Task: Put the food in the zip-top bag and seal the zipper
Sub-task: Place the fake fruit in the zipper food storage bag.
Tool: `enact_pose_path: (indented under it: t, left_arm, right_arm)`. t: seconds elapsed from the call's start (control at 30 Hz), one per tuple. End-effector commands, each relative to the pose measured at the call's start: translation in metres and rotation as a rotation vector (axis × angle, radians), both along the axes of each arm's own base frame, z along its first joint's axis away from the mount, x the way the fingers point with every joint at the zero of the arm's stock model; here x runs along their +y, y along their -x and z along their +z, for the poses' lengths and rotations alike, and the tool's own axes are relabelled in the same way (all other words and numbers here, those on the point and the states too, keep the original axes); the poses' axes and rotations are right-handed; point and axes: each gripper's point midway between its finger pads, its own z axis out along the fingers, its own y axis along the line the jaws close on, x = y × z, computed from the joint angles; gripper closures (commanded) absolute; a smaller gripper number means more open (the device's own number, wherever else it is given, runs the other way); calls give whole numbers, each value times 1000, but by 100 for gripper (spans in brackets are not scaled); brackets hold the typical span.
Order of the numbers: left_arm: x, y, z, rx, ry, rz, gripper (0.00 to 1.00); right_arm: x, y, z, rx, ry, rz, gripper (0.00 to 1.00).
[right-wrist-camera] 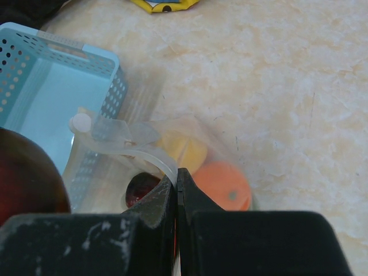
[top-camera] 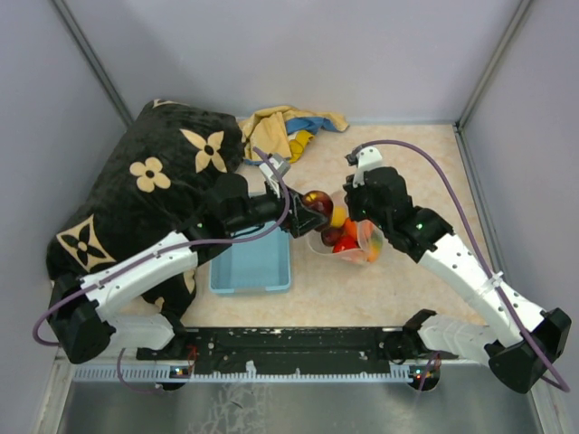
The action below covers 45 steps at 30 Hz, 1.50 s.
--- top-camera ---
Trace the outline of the dark red apple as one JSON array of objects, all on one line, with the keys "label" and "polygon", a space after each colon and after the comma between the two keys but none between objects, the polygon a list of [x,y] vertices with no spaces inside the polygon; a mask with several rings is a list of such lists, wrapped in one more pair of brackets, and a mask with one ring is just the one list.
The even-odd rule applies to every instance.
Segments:
[{"label": "dark red apple", "polygon": [[326,217],[332,215],[334,209],[333,201],[331,197],[323,191],[309,191],[302,196],[301,201],[307,208],[320,212]]}]

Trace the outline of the small dark red fruit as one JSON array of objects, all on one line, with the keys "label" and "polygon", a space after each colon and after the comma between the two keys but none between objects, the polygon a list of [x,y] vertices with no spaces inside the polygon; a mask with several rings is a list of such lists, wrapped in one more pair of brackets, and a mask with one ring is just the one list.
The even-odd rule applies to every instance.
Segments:
[{"label": "small dark red fruit", "polygon": [[333,247],[342,238],[343,230],[341,228],[330,227],[320,233],[322,243],[327,247]]}]

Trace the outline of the yellow peach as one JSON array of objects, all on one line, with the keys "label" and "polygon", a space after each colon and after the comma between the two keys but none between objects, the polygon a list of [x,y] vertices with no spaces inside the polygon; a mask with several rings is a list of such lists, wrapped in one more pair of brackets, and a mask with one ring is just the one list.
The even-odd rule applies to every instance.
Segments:
[{"label": "yellow peach", "polygon": [[341,228],[345,224],[347,218],[347,208],[341,205],[335,205],[330,220],[330,226],[332,228]]}]

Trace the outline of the clear zip top bag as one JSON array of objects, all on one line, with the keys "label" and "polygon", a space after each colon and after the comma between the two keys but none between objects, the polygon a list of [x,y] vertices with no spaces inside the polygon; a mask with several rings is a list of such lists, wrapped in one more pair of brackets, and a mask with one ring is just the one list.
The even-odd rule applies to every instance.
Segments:
[{"label": "clear zip top bag", "polygon": [[343,191],[329,197],[333,203],[330,224],[306,237],[310,249],[322,257],[356,265],[375,262],[383,250],[384,235],[369,220],[355,222],[350,217]]}]

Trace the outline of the small orange mango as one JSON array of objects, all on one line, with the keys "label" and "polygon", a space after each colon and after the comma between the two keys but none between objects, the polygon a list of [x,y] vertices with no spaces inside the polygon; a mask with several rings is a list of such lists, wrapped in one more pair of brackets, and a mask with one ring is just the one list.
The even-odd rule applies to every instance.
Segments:
[{"label": "small orange mango", "polygon": [[366,261],[375,262],[381,255],[384,241],[379,232],[372,232],[367,239]]}]

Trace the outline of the red pear shaped fruit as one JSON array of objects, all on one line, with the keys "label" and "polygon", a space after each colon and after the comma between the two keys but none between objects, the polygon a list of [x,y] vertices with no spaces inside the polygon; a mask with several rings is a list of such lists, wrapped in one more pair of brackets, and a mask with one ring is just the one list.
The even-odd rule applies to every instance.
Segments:
[{"label": "red pear shaped fruit", "polygon": [[336,244],[333,246],[332,252],[334,254],[338,254],[348,250],[355,250],[357,248],[357,241],[347,235],[344,235],[337,240]]}]

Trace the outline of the orange tangerine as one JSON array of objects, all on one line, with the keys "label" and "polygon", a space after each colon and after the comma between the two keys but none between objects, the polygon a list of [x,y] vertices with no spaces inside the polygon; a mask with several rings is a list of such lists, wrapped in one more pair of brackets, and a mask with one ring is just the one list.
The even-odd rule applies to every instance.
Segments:
[{"label": "orange tangerine", "polygon": [[350,218],[346,218],[343,226],[343,233],[351,238],[353,238],[354,240],[357,240],[357,223],[352,221]]}]

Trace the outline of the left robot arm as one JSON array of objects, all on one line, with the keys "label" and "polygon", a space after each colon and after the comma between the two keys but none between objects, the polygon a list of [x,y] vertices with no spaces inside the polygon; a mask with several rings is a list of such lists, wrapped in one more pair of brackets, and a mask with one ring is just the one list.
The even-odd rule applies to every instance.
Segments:
[{"label": "left robot arm", "polygon": [[330,221],[330,212],[306,195],[277,182],[251,195],[240,175],[218,179],[200,207],[180,229],[109,269],[83,278],[63,276],[52,292],[48,323],[71,363],[86,363],[103,352],[159,351],[176,359],[188,337],[169,313],[123,315],[134,298],[216,258],[240,242],[238,233],[264,223],[298,238]]}]

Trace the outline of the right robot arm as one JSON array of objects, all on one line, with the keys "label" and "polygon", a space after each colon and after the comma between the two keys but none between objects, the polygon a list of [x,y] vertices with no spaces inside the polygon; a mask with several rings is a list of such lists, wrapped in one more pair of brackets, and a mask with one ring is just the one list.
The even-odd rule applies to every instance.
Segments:
[{"label": "right robot arm", "polygon": [[562,355],[569,315],[525,299],[499,274],[488,276],[437,212],[413,205],[394,168],[357,171],[346,178],[344,190],[355,221],[373,223],[396,250],[441,278],[485,321],[474,325],[423,309],[405,324],[405,350],[417,358],[440,351],[475,361],[510,390],[529,392]]}]

